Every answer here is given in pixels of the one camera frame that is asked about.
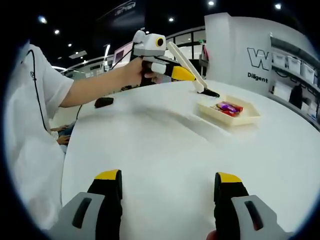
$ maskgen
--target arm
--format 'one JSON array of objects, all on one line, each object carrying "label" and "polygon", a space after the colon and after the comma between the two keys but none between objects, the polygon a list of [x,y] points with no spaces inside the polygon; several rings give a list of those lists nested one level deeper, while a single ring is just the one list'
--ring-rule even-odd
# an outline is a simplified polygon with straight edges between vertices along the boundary
[{"label": "arm", "polygon": [[[86,104],[122,87],[138,85],[141,83],[141,71],[142,59],[137,57],[127,65],[105,74],[75,81],[60,107],[68,108]],[[146,74],[147,78],[152,76],[152,73]]]}]

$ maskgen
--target display shelf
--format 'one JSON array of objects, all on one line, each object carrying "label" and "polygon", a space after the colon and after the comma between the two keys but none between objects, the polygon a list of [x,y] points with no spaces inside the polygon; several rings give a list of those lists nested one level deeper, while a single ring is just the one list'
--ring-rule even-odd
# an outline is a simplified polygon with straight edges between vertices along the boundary
[{"label": "display shelf", "polygon": [[307,62],[308,64],[312,65],[314,68],[320,70],[320,61],[310,53],[306,52],[305,50],[293,45],[290,42],[282,40],[278,37],[274,37],[270,35],[271,39],[271,46],[277,49],[281,49],[286,51],[290,54],[295,55],[296,57],[300,58],[301,60]]},{"label": "display shelf", "polygon": [[312,119],[309,115],[307,115],[305,112],[301,111],[301,109],[297,108],[296,106],[292,105],[290,102],[273,95],[271,92],[268,93],[268,98],[274,100],[275,102],[287,107],[288,109],[292,110],[296,114],[300,115],[303,117],[305,120],[307,120],[312,126],[315,127],[320,132],[320,124],[317,123],[316,120]]},{"label": "display shelf", "polygon": [[313,92],[314,95],[319,98],[320,97],[320,89],[317,87],[317,85],[310,83],[305,77],[301,76],[300,74],[296,73],[295,71],[292,71],[288,68],[285,68],[283,66],[277,65],[272,63],[272,69],[274,69],[277,72],[280,72],[282,74],[286,74],[288,77],[291,77],[298,82],[300,82],[302,85],[306,86],[310,92]]}]

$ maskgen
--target white wall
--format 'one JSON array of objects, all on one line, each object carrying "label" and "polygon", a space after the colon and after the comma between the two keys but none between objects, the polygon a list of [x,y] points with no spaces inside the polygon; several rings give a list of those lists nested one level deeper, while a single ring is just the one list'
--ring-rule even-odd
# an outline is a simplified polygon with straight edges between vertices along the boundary
[{"label": "white wall", "polygon": [[[207,79],[231,84],[266,95],[272,78],[270,33],[316,56],[309,40],[283,24],[252,17],[231,17],[227,13],[205,16],[206,47],[210,68]],[[257,54],[263,66],[252,66],[249,52]],[[255,74],[265,81],[248,77]]]}]

